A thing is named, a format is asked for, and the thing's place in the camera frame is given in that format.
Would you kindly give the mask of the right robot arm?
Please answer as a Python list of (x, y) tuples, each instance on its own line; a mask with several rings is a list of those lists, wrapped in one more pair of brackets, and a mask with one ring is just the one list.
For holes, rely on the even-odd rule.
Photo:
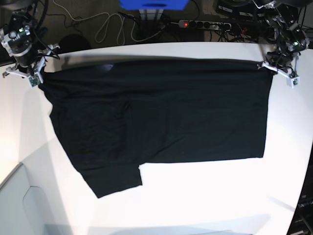
[(0, 43), (9, 57), (14, 58), (15, 65), (7, 67), (2, 74), (10, 74), (27, 78), (32, 86), (43, 83), (41, 70), (46, 64), (46, 58), (59, 59), (56, 50), (58, 44), (43, 42), (47, 28), (43, 22), (47, 15), (49, 1), (43, 1), (43, 10), (36, 18), (38, 0), (2, 0), (1, 9), (11, 11), (8, 24), (0, 28)]

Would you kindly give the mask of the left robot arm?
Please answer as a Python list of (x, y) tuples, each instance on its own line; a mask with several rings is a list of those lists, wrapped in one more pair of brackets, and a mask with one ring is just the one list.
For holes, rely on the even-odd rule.
[(274, 51), (267, 52), (261, 67), (298, 81), (298, 59), (301, 52), (308, 49), (310, 41), (291, 9), (297, 4), (289, 0), (254, 0), (253, 3), (253, 19), (257, 20), (257, 10), (264, 9), (265, 21), (274, 30), (274, 40), (270, 40), (258, 26), (261, 37), (274, 46)]

